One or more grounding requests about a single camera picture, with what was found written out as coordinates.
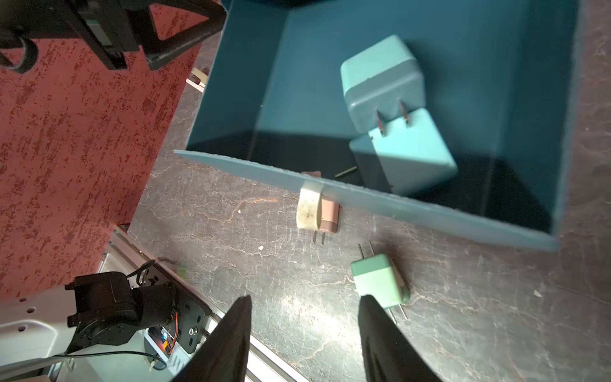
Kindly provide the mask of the pink plug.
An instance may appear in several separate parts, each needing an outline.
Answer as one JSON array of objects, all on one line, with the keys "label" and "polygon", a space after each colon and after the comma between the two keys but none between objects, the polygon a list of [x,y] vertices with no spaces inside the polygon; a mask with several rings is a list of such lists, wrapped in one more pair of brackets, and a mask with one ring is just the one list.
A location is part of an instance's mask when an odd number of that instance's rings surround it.
[{"label": "pink plug", "polygon": [[326,243],[326,237],[337,232],[340,205],[323,196],[314,185],[306,184],[299,192],[296,224],[313,232],[313,243]]}]

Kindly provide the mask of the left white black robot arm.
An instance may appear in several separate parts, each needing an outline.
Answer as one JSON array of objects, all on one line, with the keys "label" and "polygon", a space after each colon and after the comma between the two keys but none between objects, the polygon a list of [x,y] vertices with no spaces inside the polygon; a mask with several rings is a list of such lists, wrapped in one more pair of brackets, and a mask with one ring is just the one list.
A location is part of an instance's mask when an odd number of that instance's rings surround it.
[{"label": "left white black robot arm", "polygon": [[[36,40],[79,38],[110,70],[127,68],[125,54],[143,51],[148,66],[162,68],[222,30],[226,12],[215,1],[173,1],[203,22],[161,39],[148,1],[4,1],[1,47],[22,57],[1,66],[26,73],[38,59]],[[74,278],[1,306],[1,374],[19,375],[49,363],[91,357],[105,345],[111,356],[143,334],[143,356],[156,371],[194,353],[210,310],[150,259],[130,274],[104,272]]]}]

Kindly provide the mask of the teal plug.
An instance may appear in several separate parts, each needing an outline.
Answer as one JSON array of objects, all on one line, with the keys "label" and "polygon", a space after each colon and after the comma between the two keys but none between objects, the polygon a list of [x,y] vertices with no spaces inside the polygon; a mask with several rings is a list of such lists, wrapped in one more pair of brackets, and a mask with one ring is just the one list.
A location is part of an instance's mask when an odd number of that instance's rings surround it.
[{"label": "teal plug", "polygon": [[359,133],[426,106],[423,72],[397,35],[350,57],[340,73],[348,114]]},{"label": "teal plug", "polygon": [[437,188],[458,174],[431,114],[420,108],[353,139],[350,151],[364,186],[409,197]]}]

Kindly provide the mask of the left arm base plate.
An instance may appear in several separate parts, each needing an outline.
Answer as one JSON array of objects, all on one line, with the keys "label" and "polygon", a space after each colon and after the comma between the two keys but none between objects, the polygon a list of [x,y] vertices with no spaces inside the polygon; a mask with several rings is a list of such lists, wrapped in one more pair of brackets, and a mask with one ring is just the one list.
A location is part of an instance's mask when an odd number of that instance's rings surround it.
[{"label": "left arm base plate", "polygon": [[141,281],[142,287],[168,285],[173,288],[172,312],[166,322],[145,330],[146,348],[170,362],[192,356],[213,326],[210,306],[157,265],[145,270]]}]

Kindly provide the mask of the teal drawer cabinet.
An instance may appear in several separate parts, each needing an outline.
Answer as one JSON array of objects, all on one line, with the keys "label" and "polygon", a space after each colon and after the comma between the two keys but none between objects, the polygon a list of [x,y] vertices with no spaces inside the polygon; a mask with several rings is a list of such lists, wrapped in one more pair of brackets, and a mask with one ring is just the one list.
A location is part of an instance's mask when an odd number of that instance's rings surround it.
[{"label": "teal drawer cabinet", "polygon": [[[555,251],[566,203],[581,1],[227,1],[208,85],[180,156],[457,237]],[[376,146],[415,108],[348,113],[341,66],[395,36],[458,173],[403,191]]]}]

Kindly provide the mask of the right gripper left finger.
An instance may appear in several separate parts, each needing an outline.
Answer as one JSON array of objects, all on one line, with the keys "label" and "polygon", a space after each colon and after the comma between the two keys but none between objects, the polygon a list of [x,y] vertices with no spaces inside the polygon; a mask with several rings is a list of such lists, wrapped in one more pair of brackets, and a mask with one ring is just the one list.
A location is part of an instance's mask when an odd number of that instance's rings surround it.
[{"label": "right gripper left finger", "polygon": [[175,381],[244,381],[251,337],[252,300],[238,298]]}]

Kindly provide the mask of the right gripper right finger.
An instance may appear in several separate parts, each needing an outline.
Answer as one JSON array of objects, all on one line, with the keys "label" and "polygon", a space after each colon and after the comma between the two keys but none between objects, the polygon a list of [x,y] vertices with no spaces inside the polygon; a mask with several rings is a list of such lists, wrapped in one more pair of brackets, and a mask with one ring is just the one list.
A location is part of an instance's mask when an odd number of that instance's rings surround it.
[{"label": "right gripper right finger", "polygon": [[361,297],[358,324],[367,381],[441,381],[371,295]]}]

